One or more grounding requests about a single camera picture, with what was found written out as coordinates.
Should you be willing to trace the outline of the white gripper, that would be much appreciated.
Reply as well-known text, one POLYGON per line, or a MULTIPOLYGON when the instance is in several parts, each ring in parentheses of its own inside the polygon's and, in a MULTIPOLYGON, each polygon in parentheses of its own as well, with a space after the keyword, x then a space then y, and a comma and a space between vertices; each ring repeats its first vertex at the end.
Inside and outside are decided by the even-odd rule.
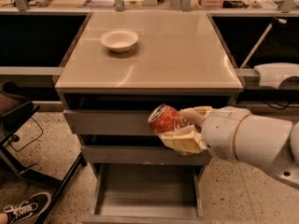
POLYGON ((235 136, 242 120, 250 115, 247 109, 226 106, 213 110, 211 106, 196 106, 181 109, 179 113, 190 123, 201 127, 201 133, 194 125, 159 133, 158 137, 166 147, 181 155, 207 150, 213 158, 237 162, 235 136))

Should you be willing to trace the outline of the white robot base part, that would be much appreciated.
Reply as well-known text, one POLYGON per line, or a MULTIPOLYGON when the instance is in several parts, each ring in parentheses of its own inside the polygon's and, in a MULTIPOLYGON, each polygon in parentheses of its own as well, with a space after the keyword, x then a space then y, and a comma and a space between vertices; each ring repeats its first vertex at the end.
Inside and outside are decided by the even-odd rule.
POLYGON ((256 65, 254 70, 259 75, 259 85, 278 89, 291 77, 299 77, 299 64, 296 63, 265 63, 256 65))

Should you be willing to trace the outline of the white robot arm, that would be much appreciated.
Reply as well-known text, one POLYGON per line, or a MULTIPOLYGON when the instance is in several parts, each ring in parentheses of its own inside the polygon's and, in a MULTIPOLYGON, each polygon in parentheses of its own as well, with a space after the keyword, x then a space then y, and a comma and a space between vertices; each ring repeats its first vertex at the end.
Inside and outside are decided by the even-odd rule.
POLYGON ((252 114, 226 106, 205 115, 197 110, 180 112, 191 124, 174 132, 160 133, 174 150, 211 156, 230 163, 244 162, 279 182, 299 188, 299 124, 252 114))

